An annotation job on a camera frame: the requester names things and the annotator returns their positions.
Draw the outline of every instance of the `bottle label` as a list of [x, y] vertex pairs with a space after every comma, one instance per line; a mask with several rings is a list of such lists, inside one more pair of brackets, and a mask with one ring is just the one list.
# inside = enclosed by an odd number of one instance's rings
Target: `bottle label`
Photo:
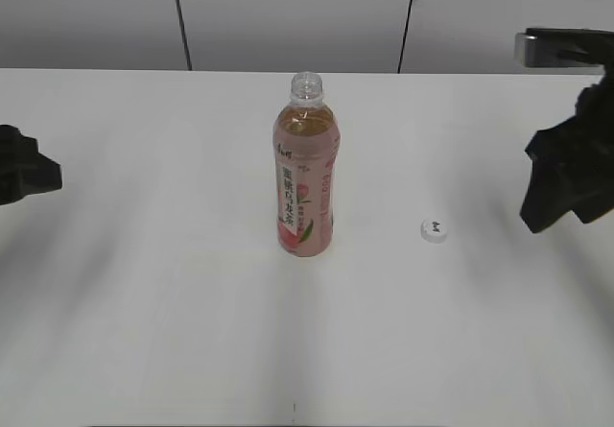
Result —
[[296, 235], [298, 231], [298, 201], [296, 184], [296, 167], [290, 165], [277, 166], [277, 182], [281, 183], [280, 212], [282, 224], [290, 233]]
[[297, 255], [320, 252], [333, 231], [331, 191], [337, 148], [329, 156], [310, 157], [279, 154], [292, 150], [276, 146], [277, 229], [281, 244]]

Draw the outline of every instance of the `white wall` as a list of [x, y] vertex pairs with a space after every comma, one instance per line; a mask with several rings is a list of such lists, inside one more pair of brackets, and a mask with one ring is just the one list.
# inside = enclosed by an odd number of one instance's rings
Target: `white wall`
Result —
[[0, 67], [185, 69], [175, 0], [0, 0]]
[[181, 0], [195, 69], [396, 72], [409, 0]]
[[414, 0], [403, 72], [526, 72], [514, 35], [537, 26], [614, 31], [614, 0]]

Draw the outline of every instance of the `white bottle cap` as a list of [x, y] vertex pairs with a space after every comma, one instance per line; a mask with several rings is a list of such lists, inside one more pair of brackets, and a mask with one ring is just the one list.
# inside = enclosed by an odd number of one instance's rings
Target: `white bottle cap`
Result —
[[439, 219], [425, 219], [420, 233], [427, 242], [443, 243], [448, 236], [448, 227]]

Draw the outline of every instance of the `bottle neck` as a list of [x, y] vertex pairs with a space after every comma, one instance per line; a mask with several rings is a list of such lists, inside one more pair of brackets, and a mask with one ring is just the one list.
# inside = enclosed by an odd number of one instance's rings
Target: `bottle neck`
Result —
[[297, 108], [323, 108], [324, 99], [323, 97], [316, 98], [316, 99], [298, 99], [294, 96], [291, 96], [290, 106], [297, 107]]

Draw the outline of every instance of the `peach tea bottle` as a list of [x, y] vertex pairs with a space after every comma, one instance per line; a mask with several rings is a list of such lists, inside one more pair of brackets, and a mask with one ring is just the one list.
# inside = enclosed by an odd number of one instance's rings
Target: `peach tea bottle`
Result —
[[296, 256], [321, 253], [333, 235], [331, 191], [341, 137], [323, 98], [318, 74], [296, 74], [290, 103], [273, 131], [277, 235], [281, 246]]

